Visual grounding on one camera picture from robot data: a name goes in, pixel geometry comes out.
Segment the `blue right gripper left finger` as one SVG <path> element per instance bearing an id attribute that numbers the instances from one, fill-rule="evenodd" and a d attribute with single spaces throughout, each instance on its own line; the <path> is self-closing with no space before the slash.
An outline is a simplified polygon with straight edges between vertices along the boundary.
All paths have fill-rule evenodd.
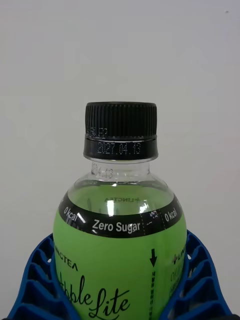
<path id="1" fill-rule="evenodd" d="M 58 283 L 52 234 L 44 238 L 31 253 L 7 319 L 80 319 Z"/>

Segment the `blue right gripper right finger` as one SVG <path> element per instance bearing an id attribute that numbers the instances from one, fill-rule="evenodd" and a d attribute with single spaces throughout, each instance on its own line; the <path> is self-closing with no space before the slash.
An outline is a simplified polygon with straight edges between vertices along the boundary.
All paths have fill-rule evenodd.
<path id="1" fill-rule="evenodd" d="M 230 317 L 210 253 L 190 231 L 181 280 L 160 315 L 161 320 L 214 320 Z"/>

